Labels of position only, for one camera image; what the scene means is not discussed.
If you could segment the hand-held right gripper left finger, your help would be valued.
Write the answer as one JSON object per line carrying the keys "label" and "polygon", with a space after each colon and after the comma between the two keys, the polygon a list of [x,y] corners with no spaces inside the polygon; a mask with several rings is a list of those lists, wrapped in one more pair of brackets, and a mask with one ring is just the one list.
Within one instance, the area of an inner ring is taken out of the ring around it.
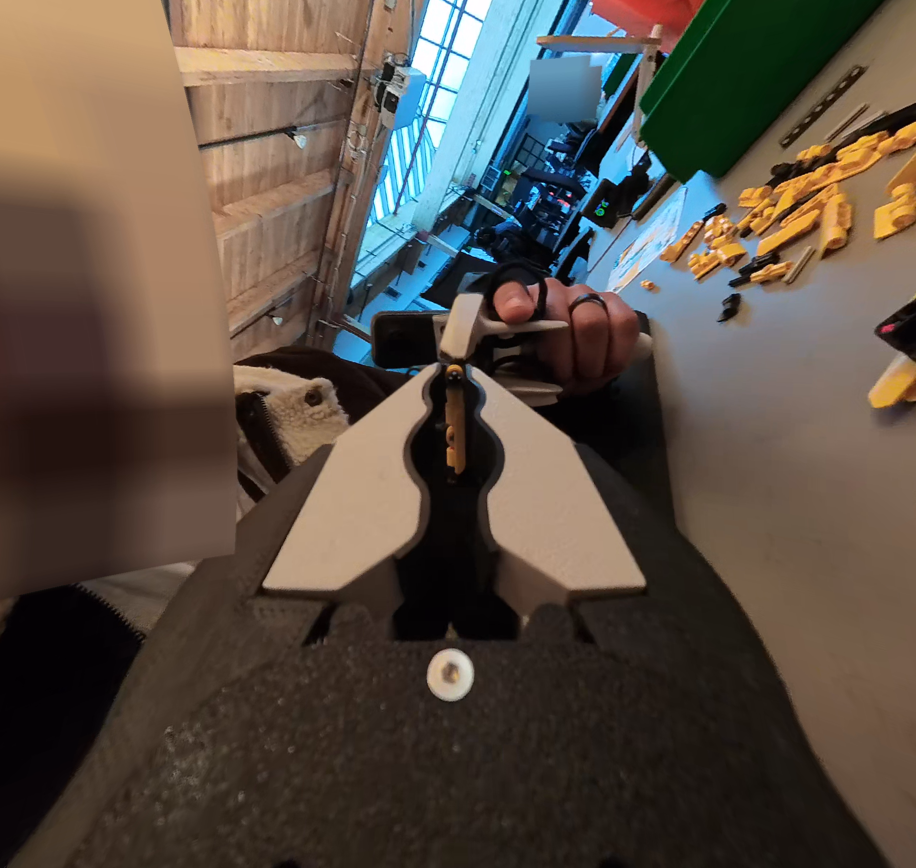
{"label": "hand-held right gripper left finger", "polygon": [[410,445],[441,371],[421,370],[338,437],[264,577],[266,594],[358,604],[376,620],[401,605],[397,562],[429,522]]}

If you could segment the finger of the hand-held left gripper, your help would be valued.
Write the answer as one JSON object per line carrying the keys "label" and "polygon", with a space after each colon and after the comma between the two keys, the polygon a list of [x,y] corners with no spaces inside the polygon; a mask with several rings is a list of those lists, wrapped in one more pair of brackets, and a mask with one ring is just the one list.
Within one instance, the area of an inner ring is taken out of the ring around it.
{"label": "finger of the hand-held left gripper", "polygon": [[441,362],[447,365],[467,362],[480,340],[488,335],[491,321],[483,294],[457,294],[441,332]]}
{"label": "finger of the hand-held left gripper", "polygon": [[495,370],[495,381],[530,408],[557,404],[564,389],[549,380],[547,371],[534,365],[503,365]]}

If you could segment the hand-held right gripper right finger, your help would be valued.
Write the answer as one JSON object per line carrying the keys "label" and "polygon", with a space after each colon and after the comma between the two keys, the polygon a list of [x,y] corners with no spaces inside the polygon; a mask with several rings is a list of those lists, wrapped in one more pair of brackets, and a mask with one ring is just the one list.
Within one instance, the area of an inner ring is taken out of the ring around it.
{"label": "hand-held right gripper right finger", "polygon": [[455,370],[455,534],[474,600],[519,620],[636,595],[645,575],[572,439],[481,370]]}

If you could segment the thin yellow brick piece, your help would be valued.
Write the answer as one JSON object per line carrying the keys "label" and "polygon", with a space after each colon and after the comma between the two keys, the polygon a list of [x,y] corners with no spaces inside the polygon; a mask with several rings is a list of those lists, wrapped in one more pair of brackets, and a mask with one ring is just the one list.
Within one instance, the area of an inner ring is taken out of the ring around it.
{"label": "thin yellow brick piece", "polygon": [[464,475],[467,464],[467,422],[464,366],[452,362],[444,371],[445,380],[445,442],[446,465],[450,478],[456,481]]}

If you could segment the grey desk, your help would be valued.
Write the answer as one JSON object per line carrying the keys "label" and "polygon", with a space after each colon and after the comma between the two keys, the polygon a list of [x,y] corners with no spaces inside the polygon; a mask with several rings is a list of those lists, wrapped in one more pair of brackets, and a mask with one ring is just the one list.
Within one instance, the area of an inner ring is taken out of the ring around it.
{"label": "grey desk", "polygon": [[914,148],[843,184],[848,243],[790,283],[641,268],[675,517],[737,596],[809,740],[894,866],[914,866],[914,404],[872,409],[874,334],[914,297],[914,226],[876,239]]}

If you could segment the person's left hand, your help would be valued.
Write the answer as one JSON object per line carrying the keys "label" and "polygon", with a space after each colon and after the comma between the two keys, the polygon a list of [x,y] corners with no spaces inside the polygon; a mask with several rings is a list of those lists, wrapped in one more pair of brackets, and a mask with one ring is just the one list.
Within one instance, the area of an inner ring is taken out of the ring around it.
{"label": "person's left hand", "polygon": [[638,352],[637,315],[612,292],[547,280],[545,317],[565,324],[537,335],[538,357],[566,394],[591,393],[622,373]]}

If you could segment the dark sherpa-lined jacket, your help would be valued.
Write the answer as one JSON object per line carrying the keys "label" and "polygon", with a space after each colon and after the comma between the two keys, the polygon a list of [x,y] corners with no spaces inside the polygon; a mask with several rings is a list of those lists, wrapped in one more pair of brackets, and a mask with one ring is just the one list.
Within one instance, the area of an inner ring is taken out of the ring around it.
{"label": "dark sherpa-lined jacket", "polygon": [[294,469],[413,381],[315,347],[281,347],[233,366],[241,521]]}

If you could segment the small black device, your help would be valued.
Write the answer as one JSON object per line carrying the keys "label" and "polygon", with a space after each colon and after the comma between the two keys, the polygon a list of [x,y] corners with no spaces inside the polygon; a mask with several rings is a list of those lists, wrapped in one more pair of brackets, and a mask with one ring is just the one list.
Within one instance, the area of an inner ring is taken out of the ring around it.
{"label": "small black device", "polygon": [[650,160],[640,160],[619,182],[602,178],[580,209],[581,219],[609,230],[621,218],[627,218],[638,200],[649,188]]}

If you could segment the ceiling projector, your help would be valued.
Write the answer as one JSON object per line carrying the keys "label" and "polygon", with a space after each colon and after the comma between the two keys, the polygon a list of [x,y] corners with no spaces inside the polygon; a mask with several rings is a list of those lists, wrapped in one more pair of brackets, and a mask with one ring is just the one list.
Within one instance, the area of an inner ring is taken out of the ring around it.
{"label": "ceiling projector", "polygon": [[375,85],[375,106],[382,126],[392,132],[408,127],[418,114],[426,84],[426,74],[416,67],[385,61]]}

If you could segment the pile of yellow brick pieces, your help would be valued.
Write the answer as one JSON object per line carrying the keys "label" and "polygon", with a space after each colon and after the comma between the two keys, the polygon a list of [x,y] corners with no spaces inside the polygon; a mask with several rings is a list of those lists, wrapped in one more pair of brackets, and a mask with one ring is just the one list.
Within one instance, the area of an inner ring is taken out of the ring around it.
{"label": "pile of yellow brick pieces", "polygon": [[731,269],[733,288],[793,282],[812,257],[825,257],[848,243],[854,208],[843,188],[880,162],[914,148],[915,123],[890,136],[864,137],[838,153],[836,161],[794,178],[773,190],[767,185],[743,190],[737,201],[738,220],[728,207],[709,210],[658,256],[674,264],[695,242],[700,250],[686,266],[700,282],[712,273]]}

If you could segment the yellow toy brick car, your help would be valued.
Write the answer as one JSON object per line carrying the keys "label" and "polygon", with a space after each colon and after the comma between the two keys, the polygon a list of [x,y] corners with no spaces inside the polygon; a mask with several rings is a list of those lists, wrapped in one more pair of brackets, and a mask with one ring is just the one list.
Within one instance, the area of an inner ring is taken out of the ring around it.
{"label": "yellow toy brick car", "polygon": [[884,411],[915,403],[915,297],[876,324],[875,336],[894,358],[867,394],[870,407]]}

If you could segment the small black perforated beam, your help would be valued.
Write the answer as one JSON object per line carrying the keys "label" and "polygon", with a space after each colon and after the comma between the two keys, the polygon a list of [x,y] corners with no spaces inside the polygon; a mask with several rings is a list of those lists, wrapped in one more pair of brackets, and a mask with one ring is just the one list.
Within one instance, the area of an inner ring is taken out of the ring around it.
{"label": "small black perforated beam", "polygon": [[848,69],[838,81],[836,81],[829,90],[822,95],[816,103],[811,106],[804,115],[797,120],[791,128],[786,131],[779,139],[779,145],[783,150],[788,149],[791,144],[799,139],[807,129],[817,122],[823,114],[829,110],[846,92],[862,77],[867,71],[868,66],[855,64]]}

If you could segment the green plastic bin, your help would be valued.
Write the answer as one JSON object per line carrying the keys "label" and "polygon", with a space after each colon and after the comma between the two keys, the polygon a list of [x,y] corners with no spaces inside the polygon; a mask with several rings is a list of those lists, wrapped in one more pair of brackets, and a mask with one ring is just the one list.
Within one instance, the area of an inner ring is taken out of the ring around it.
{"label": "green plastic bin", "polygon": [[884,0],[706,0],[645,95],[640,135],[681,183],[721,177]]}

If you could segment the long black brick beam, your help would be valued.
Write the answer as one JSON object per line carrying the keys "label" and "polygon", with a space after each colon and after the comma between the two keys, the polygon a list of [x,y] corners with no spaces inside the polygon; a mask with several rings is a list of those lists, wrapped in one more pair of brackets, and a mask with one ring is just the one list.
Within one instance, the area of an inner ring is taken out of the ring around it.
{"label": "long black brick beam", "polygon": [[808,150],[802,151],[798,158],[792,163],[783,163],[774,165],[771,169],[771,178],[767,186],[777,190],[789,180],[830,164],[838,158],[838,153],[850,145],[855,144],[864,137],[873,136],[876,133],[887,132],[893,136],[900,129],[914,123],[915,121],[915,103],[902,107],[893,112],[880,112],[875,115],[864,118],[853,127],[846,129],[836,140],[821,145],[815,145]]}

